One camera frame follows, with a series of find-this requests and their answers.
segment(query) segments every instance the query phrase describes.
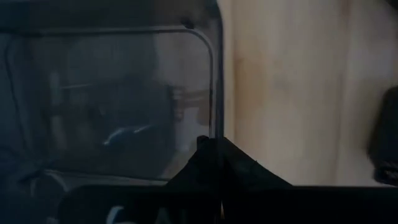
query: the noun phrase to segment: beige wall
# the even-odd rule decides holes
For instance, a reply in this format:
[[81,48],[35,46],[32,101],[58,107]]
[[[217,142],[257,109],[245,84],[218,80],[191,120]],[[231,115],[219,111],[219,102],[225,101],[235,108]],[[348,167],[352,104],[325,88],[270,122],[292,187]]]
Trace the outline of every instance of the beige wall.
[[220,6],[227,136],[293,184],[374,185],[366,141],[398,79],[394,11],[381,0]]

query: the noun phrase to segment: dark foreground object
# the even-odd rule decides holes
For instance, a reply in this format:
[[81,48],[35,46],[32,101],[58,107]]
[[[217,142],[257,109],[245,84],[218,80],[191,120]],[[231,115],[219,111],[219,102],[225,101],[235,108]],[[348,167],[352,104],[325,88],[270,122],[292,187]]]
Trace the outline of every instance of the dark foreground object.
[[60,224],[392,223],[397,202],[398,189],[294,187],[227,139],[198,138],[197,152],[167,185],[76,189],[58,218]]

